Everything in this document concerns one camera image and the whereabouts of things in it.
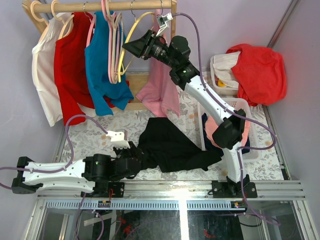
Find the yellow hanger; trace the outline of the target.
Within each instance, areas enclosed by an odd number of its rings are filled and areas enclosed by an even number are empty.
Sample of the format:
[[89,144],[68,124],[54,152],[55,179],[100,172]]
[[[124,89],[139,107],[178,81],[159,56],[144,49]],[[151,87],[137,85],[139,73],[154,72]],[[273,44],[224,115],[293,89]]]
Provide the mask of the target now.
[[[134,31],[136,30],[136,28],[139,25],[139,23],[141,22],[141,20],[143,18],[145,18],[146,16],[149,16],[149,15],[153,15],[154,16],[155,13],[151,12],[151,11],[145,12],[135,20],[135,22],[133,23],[131,29],[129,30],[129,33],[127,34],[127,38],[125,40],[125,43],[129,42],[129,40],[131,39]],[[120,55],[119,55],[118,67],[117,67],[117,71],[116,71],[116,76],[118,77],[118,79],[117,79],[118,83],[122,82],[121,76],[123,75],[123,73],[125,73],[127,71],[126,68],[122,71],[122,65],[123,65],[123,61],[124,61],[124,57],[125,57],[125,51],[126,50],[122,47],[121,51],[120,51]]]

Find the black t shirt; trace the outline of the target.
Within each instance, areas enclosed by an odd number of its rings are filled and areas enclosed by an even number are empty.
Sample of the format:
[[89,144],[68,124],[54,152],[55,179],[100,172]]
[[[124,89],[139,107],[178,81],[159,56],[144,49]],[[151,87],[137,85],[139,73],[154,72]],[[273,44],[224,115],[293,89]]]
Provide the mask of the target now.
[[148,119],[137,148],[142,150],[142,170],[159,167],[163,173],[207,171],[209,166],[222,160],[217,150],[203,151],[165,117]]

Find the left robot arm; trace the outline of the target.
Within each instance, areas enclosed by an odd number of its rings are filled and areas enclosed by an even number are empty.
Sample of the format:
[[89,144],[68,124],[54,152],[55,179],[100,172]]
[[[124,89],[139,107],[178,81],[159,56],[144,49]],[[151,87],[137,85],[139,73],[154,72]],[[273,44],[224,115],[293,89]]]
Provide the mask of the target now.
[[88,198],[110,197],[117,189],[113,183],[134,178],[142,168],[143,152],[134,145],[115,148],[114,152],[115,157],[96,153],[69,163],[38,163],[20,157],[11,190],[21,195],[43,190],[74,190]]

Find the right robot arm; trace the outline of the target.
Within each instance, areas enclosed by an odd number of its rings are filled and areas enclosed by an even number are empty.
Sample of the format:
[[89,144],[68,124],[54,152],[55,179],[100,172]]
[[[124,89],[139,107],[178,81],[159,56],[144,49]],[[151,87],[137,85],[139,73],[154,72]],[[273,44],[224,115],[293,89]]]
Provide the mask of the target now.
[[242,134],[246,112],[235,110],[205,82],[201,72],[190,62],[191,50],[183,36],[174,36],[167,44],[163,37],[148,30],[141,38],[127,41],[122,48],[137,58],[154,58],[170,68],[170,78],[183,91],[194,97],[215,120],[214,142],[222,149],[228,174],[226,182],[213,181],[212,193],[218,198],[257,198],[257,188],[244,171]]

